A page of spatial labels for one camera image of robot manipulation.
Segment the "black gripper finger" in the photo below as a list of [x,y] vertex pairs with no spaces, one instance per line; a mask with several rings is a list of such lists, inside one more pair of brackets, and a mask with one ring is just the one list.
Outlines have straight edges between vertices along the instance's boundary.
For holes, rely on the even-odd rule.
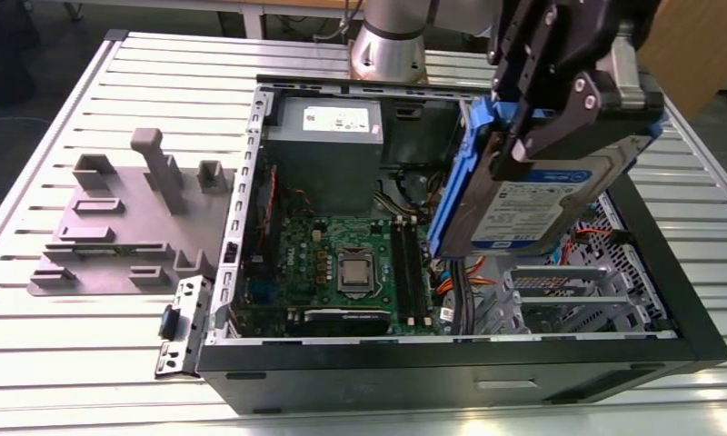
[[553,1],[495,1],[491,14],[488,63],[497,67],[493,94],[514,103],[509,135],[522,136],[538,109],[554,106],[547,51],[555,26]]
[[557,114],[545,119],[535,111],[546,107],[525,97],[507,122],[507,134],[490,163],[494,178],[523,178],[538,161],[577,161],[601,147],[590,132],[602,114],[603,74],[581,72]]

